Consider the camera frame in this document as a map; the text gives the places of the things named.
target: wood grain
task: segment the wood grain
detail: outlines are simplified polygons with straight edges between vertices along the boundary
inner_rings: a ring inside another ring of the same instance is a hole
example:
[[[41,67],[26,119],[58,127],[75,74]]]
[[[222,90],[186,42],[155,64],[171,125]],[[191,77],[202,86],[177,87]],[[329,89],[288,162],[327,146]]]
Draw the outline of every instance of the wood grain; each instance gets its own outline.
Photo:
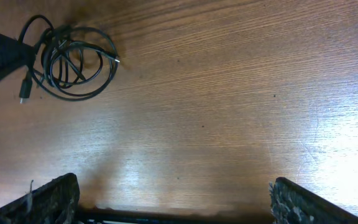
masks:
[[[285,176],[358,215],[358,1],[0,1],[0,33],[40,13],[122,64],[81,103],[0,83],[0,206],[74,172],[86,207],[246,220]]]

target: black device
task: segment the black device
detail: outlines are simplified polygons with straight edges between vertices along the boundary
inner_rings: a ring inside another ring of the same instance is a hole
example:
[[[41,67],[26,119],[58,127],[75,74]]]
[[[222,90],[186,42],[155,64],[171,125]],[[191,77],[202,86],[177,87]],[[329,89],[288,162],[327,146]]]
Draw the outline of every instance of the black device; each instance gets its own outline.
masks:
[[[36,19],[43,19],[49,28],[44,30],[40,36],[40,40],[34,46],[29,46],[23,43],[24,36],[31,23]],[[93,32],[100,35],[107,40],[111,50],[107,51],[97,45],[89,44],[81,40],[73,40],[73,34],[76,32]],[[44,49],[40,57],[43,72],[40,72],[34,68],[34,63],[36,55],[43,45]],[[82,74],[84,69],[84,50],[96,52],[99,58],[99,68],[95,74],[89,78],[86,78]],[[70,52],[73,51],[78,52],[79,66],[75,65],[70,58]],[[82,85],[95,79],[102,71],[103,57],[108,60],[110,69],[108,78],[104,84],[88,93],[78,94],[67,91],[67,89],[73,86]],[[58,75],[53,74],[53,65],[56,63],[59,63]],[[47,93],[61,100],[80,101],[90,99],[101,93],[107,87],[116,74],[118,64],[118,53],[111,38],[101,30],[92,27],[63,25],[55,29],[45,16],[36,15],[31,17],[25,24],[18,40],[0,34],[0,81],[19,67],[27,66],[28,68],[19,93],[21,100],[30,97],[33,80]],[[74,80],[69,80],[69,68],[71,68],[76,75]]]

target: wooden table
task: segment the wooden table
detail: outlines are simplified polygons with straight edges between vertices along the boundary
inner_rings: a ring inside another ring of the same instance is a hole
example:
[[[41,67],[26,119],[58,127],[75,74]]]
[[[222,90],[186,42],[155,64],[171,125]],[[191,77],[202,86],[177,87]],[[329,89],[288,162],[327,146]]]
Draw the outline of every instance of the wooden table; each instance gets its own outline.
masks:
[[[80,103],[0,83],[0,206],[73,172],[85,207],[246,220],[285,176],[358,215],[358,1],[0,0],[0,33],[33,14],[122,64]]]

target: coiled cable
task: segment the coiled cable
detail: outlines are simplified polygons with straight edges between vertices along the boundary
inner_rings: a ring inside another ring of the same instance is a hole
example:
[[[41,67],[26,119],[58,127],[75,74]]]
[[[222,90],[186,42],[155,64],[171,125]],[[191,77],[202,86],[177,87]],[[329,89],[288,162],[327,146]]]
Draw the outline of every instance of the coiled cable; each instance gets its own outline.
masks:
[[[54,29],[52,23],[45,16],[36,15],[31,17],[25,23],[25,26],[23,27],[22,32],[18,39],[20,43],[23,43],[23,39],[25,33],[27,32],[27,29],[29,28],[31,23],[33,23],[36,19],[43,19],[49,25],[49,28],[45,29],[42,32],[40,40],[34,45],[36,54],[40,50],[41,45],[42,44],[45,45],[41,54],[41,65],[43,68],[43,73],[36,70],[34,68],[34,65],[29,66],[27,75],[22,83],[21,93],[19,95],[20,98],[23,99],[29,97],[31,86],[32,86],[31,79],[34,79],[34,81],[38,84],[38,86],[44,89],[47,93],[61,100],[67,100],[67,101],[87,100],[101,93],[114,78],[119,64],[116,46],[114,45],[110,37],[104,32],[102,32],[101,30],[92,27],[72,28],[71,26],[61,26],[57,29]],[[74,32],[84,32],[84,33],[94,32],[101,35],[104,39],[107,40],[109,46],[111,46],[112,52],[108,52],[103,48],[94,44],[89,44],[87,42],[83,42],[79,40],[73,40],[71,38],[71,34]],[[70,59],[70,52],[74,50],[78,51],[79,53],[79,60],[80,60],[79,68],[75,66]],[[98,70],[95,72],[95,74],[93,74],[89,78],[85,78],[85,76],[82,74],[83,67],[84,67],[84,58],[83,58],[84,50],[95,51],[100,61]],[[104,84],[102,84],[98,89],[91,91],[89,93],[74,94],[66,91],[66,89],[69,89],[75,85],[82,85],[95,79],[102,71],[103,57],[106,57],[108,59],[109,68],[110,68],[108,78],[104,82]],[[55,76],[53,74],[53,65],[58,61],[59,61],[59,74],[58,76]],[[64,80],[63,80],[63,62],[65,64]],[[72,82],[69,82],[68,67],[71,67],[71,69],[75,72],[77,76]],[[58,90],[62,94],[58,95],[52,92],[44,85],[44,82],[47,82],[50,87]]]

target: plug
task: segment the plug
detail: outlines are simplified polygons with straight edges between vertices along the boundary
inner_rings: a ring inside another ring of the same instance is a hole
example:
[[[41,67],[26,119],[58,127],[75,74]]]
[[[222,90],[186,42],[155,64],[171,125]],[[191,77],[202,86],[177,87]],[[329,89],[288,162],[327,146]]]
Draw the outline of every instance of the plug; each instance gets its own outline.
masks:
[[[20,104],[25,103],[26,99],[30,98],[32,80],[28,75],[22,81],[22,87],[20,88]]]

